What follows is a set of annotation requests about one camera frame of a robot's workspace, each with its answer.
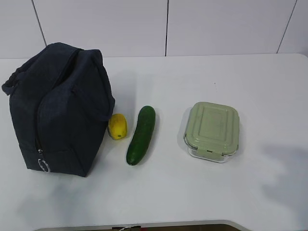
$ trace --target cucumber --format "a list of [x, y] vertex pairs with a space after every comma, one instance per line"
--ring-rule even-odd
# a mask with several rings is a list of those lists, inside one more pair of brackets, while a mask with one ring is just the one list
[[138, 164], [145, 156], [154, 127], [155, 110], [151, 106], [144, 106], [139, 112], [136, 130], [127, 150], [126, 162], [129, 165]]

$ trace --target glass food container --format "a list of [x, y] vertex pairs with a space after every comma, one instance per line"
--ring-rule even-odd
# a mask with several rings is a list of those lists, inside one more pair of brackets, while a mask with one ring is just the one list
[[224, 163], [239, 147], [240, 118], [229, 106], [198, 102], [190, 111], [184, 141], [194, 157]]

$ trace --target zipper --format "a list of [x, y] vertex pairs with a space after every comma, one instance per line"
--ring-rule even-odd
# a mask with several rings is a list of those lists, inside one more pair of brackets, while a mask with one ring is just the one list
[[[61, 83], [63, 83], [68, 77], [70, 77], [71, 73], [74, 70], [74, 67], [76, 65], [76, 61], [77, 61], [77, 57], [78, 57], [78, 53], [79, 51], [81, 51], [81, 49], [77, 49], [73, 52], [73, 54], [71, 55], [71, 57], [69, 58], [69, 60], [67, 61], [69, 63], [69, 66], [67, 66], [65, 68], [65, 70], [61, 73], [61, 76], [59, 76], [59, 78], [56, 80], [55, 84], [53, 85], [53, 87], [51, 88], [51, 90], [53, 90], [55, 87], [59, 86]], [[35, 118], [35, 146], [38, 152], [38, 165], [40, 166], [40, 168], [44, 171], [44, 172], [50, 172], [51, 169], [48, 165], [48, 163], [46, 162], [45, 158], [44, 158], [44, 150], [42, 147], [42, 143], [40, 141], [39, 138], [39, 129], [38, 129], [38, 119], [39, 119], [39, 108], [44, 100], [44, 98], [48, 95], [49, 92], [47, 92], [47, 94], [45, 96], [43, 96], [38, 104], [38, 107], [36, 108], [35, 114], [34, 114], [34, 118]]]

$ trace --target lunch bag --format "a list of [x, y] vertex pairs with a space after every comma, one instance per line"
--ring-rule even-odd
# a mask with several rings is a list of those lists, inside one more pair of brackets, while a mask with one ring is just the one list
[[115, 105], [101, 52], [50, 44], [2, 90], [27, 168], [85, 177]]

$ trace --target yellow lemon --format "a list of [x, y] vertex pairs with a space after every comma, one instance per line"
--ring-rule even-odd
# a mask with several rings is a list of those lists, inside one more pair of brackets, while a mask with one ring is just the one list
[[122, 114], [114, 114], [108, 122], [109, 135], [114, 140], [119, 140], [127, 135], [127, 122]]

